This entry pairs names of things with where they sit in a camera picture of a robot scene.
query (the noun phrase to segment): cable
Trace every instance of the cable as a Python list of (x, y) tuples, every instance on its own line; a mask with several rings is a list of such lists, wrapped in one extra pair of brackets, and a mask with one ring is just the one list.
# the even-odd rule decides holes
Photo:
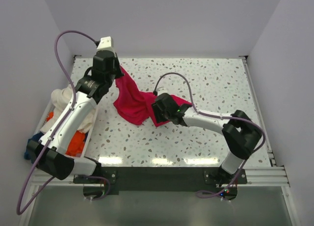
[(103, 181), (105, 181), (107, 184), (108, 184), (108, 190), (105, 192), (105, 194), (103, 194), (101, 197), (99, 198), (93, 198), (92, 200), (100, 200), (100, 199), (103, 199), (105, 198), (109, 192), (110, 192), (110, 187), (111, 187), (111, 184), (110, 184), (110, 181), (104, 177), (97, 177), (97, 176), (88, 176), (88, 175), (82, 175), (83, 177), (85, 178), (92, 178), (92, 179), (101, 179)]
[[(193, 109), (198, 113), (198, 114), (201, 114), (201, 115), (204, 115), (204, 116), (207, 116), (207, 117), (211, 117), (211, 118), (217, 118), (217, 119), (234, 119), (234, 120), (239, 120), (239, 121), (243, 121), (243, 122), (246, 122), (246, 123), (249, 123), (251, 125), (254, 125), (255, 127), (257, 127), (261, 133), (262, 133), (262, 136), (263, 136), (263, 140), (262, 142), (260, 143), (260, 145), (258, 147), (256, 147), (254, 150), (253, 150), (253, 153), (255, 153), (256, 151), (258, 151), (259, 149), (261, 149), (261, 147), (264, 145), (265, 141), (266, 141), (266, 134), (264, 132), (264, 130), (259, 126), (257, 125), (256, 123), (250, 121), (250, 120), (247, 120), (247, 119), (244, 119), (244, 118), (239, 118), (239, 117), (233, 117), (233, 116), (223, 116), (223, 117), (220, 117), (219, 115), (213, 115), (213, 114), (207, 114), (207, 113), (204, 113), (204, 112), (200, 112), (197, 110), (195, 104), (194, 104), (194, 101), (193, 101), (193, 95), (192, 95), (192, 89), (191, 89), (191, 86), (190, 86), (190, 83), (189, 81), (186, 79), (185, 76), (183, 76), (182, 74), (180, 73), (177, 73), (177, 72), (169, 72), (169, 73), (166, 73), (164, 75), (162, 75), (157, 83), (156, 83), (156, 86), (155, 86), (155, 89), (154, 91), (156, 91), (157, 87), (158, 87), (158, 84), (160, 82), (160, 80), (167, 76), (167, 75), (178, 75), (180, 76), (181, 78), (183, 78), (187, 84), (187, 87), (188, 87), (188, 91), (189, 91), (189, 94), (190, 94), (190, 99), (191, 99), (191, 103), (192, 103), (192, 107)], [(239, 167), (239, 169), (237, 170), (236, 174), (234, 175), (233, 179), (230, 181), (230, 183), (224, 188), (222, 189), (221, 191), (213, 194), (212, 192), (210, 191), (206, 191), (206, 190), (199, 190), (197, 191), (195, 194), (198, 198), (213, 198), (213, 197), (218, 197), (221, 193), (223, 193), (225, 191), (225, 189), (229, 188), (233, 182), (239, 177), (240, 175), (240, 172), (241, 170), (243, 169), (244, 165), (246, 164), (247, 160), (245, 160), (242, 165)], [(209, 196), (206, 196), (206, 195), (200, 195), (201, 193), (207, 193), (207, 194), (211, 194)]]
[[(75, 91), (75, 86), (71, 80), (71, 77), (70, 75), (68, 74), (68, 72), (66, 71), (66, 69), (64, 68), (61, 60), (60, 60), (60, 57), (59, 57), (59, 53), (58, 53), (58, 41), (59, 39), (61, 38), (61, 36), (63, 36), (64, 34), (66, 33), (77, 33), (77, 34), (80, 34), (80, 35), (83, 35), (87, 38), (89, 38), (90, 40), (92, 40), (95, 44), (97, 43), (96, 40), (94, 40), (92, 37), (90, 37), (89, 35), (85, 34), (85, 33), (82, 33), (80, 31), (76, 31), (76, 30), (67, 30), (67, 31), (64, 31), (62, 33), (60, 33), (57, 38), (55, 39), (55, 42), (54, 42), (54, 54), (55, 54), (55, 57), (64, 73), (64, 75), (66, 76), (67, 80), (69, 81), (70, 85), (71, 85), (71, 88), (72, 88), (72, 91), (73, 91), (73, 103), (72, 104), (75, 104), (76, 100), (77, 100), (77, 97), (76, 97), (76, 91)], [(18, 199), (18, 204), (17, 204), (17, 207), (16, 207), (16, 213), (18, 215), (21, 215), (23, 214), (26, 209), (29, 207), (29, 205), (33, 202), (33, 200), (37, 197), (37, 195), (44, 189), (44, 187), (49, 183), (51, 182), (54, 177), (51, 177), (47, 182), (44, 183), (43, 186), (41, 186), (38, 191), (31, 197), (31, 199), (29, 200), (29, 202), (26, 203), (26, 205), (23, 207), (23, 209), (21, 210), (21, 204), (22, 204), (22, 200), (23, 200), (23, 196), (24, 196), (24, 193), (25, 193), (25, 190), (26, 190), (26, 187), (27, 187), (27, 184), (38, 164), (38, 162), (40, 161), (40, 159), (42, 158), (45, 150), (47, 149), (49, 143), (51, 142), (51, 139), (53, 138), (53, 136), (55, 135), (55, 133), (57, 132), (57, 130), (59, 129), (59, 127), (61, 126), (61, 124), (64, 122), (64, 120), (68, 117), (68, 115), (70, 114), (70, 112), (72, 111), (72, 109), (69, 109), (65, 115), (62, 117), (62, 119), (60, 120), (60, 122), (57, 124), (57, 126), (55, 127), (55, 129), (52, 131), (51, 135), (50, 135), (50, 139), (48, 139), (48, 141), (46, 142), (46, 144), (44, 145), (43, 149), (41, 150), (41, 152), (39, 153), (38, 157), (36, 158), (36, 160), (34, 161), (25, 181), (24, 181), (24, 184), (22, 186), (22, 189), (21, 189), (21, 192), (20, 192), (20, 195), (19, 195), (19, 199)]]

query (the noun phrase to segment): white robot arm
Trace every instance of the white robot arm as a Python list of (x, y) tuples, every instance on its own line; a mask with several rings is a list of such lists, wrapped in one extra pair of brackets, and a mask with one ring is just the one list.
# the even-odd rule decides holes
[(30, 141), (27, 145), (31, 160), (34, 162), (43, 146), (51, 139), (52, 131), (60, 123), (65, 113), (71, 109), (70, 114), (49, 143), (37, 166), (39, 169), (61, 180), (70, 174), (92, 175), (95, 172), (98, 164), (96, 161), (84, 156), (67, 156), (65, 153), (82, 121), (97, 106), (102, 97), (107, 94), (113, 80), (121, 76), (123, 76), (123, 73), (113, 48), (113, 41), (111, 37), (102, 38), (93, 58), (93, 66), (88, 68), (84, 77), (78, 81), (76, 103), (72, 104), (72, 98), (59, 119), (39, 142)]
[(152, 104), (152, 108), (157, 122), (169, 120), (174, 124), (180, 124), (186, 127), (194, 126), (212, 130), (225, 137), (230, 151), (219, 168), (216, 176), (217, 179), (231, 179), (243, 161), (251, 156), (262, 137), (260, 129), (247, 122), (213, 118), (238, 117), (251, 121), (250, 118), (240, 110), (229, 114), (203, 110), (196, 112), (189, 104), (179, 106), (164, 90), (162, 94), (156, 98), (155, 103)]

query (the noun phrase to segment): speckled table surface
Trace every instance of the speckled table surface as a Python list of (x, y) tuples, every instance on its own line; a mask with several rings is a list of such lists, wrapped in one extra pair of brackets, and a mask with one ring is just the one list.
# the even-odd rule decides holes
[[(182, 73), (191, 84), (199, 109), (232, 113), (243, 110), (259, 124), (241, 59), (120, 58), (121, 65), (142, 91), (153, 91), (158, 78), (169, 71)], [(92, 65), (91, 58), (76, 58), (72, 80), (76, 83)], [(189, 100), (188, 89), (178, 76), (160, 82), (169, 93)], [(149, 119), (140, 126), (128, 123), (113, 102), (119, 94), (113, 85), (99, 103), (99, 112), (86, 152), (104, 166), (219, 166), (229, 149), (222, 135), (197, 127), (172, 123), (156, 128)], [(247, 167), (269, 167), (266, 147), (253, 154)]]

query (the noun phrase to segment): red cloth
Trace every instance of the red cloth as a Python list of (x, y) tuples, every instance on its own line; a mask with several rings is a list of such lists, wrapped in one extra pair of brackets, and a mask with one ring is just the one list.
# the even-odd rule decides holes
[[(124, 76), (116, 79), (116, 86), (119, 88), (119, 97), (113, 103), (118, 111), (118, 114), (126, 121), (141, 125), (145, 119), (150, 117), (156, 127), (167, 122), (157, 123), (154, 116), (152, 103), (155, 102), (156, 96), (152, 92), (142, 92), (138, 90), (135, 81), (131, 76), (121, 67)], [(183, 103), (191, 104), (186, 100), (171, 95), (173, 99), (180, 106)]]

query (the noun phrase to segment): white cloth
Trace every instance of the white cloth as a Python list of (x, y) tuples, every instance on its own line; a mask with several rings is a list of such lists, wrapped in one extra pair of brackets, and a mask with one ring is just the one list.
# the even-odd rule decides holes
[[(55, 109), (53, 110), (53, 117), (44, 124), (44, 126), (40, 129), (40, 132), (45, 134), (51, 129), (68, 105), (72, 94), (73, 92), (70, 85), (62, 90), (56, 89), (51, 93), (51, 102), (55, 106)], [(82, 124), (79, 126), (78, 131), (81, 133), (87, 133), (93, 126), (94, 115), (95, 109), (91, 110), (91, 112), (85, 117)]]

